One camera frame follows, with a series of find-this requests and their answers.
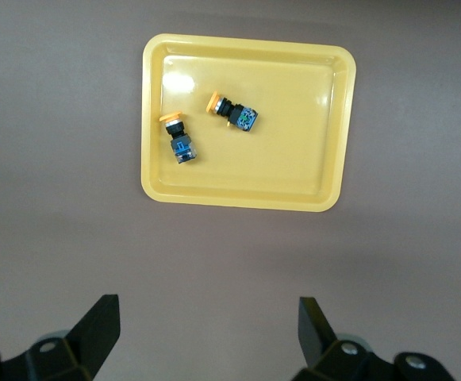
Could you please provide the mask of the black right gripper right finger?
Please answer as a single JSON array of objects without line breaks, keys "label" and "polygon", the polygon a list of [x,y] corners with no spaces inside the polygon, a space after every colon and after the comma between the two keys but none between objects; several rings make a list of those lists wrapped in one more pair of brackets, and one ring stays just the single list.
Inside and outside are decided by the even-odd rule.
[{"label": "black right gripper right finger", "polygon": [[298,380],[375,380],[372,354],[352,337],[339,338],[315,298],[298,306],[298,340],[306,367]]}]

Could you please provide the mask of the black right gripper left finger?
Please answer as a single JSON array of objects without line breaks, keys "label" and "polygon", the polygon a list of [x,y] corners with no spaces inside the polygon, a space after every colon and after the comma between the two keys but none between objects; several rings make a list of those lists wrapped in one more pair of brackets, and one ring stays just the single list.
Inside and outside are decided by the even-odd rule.
[{"label": "black right gripper left finger", "polygon": [[92,380],[120,336],[120,306],[103,295],[63,337],[38,341],[2,364],[1,380]]}]

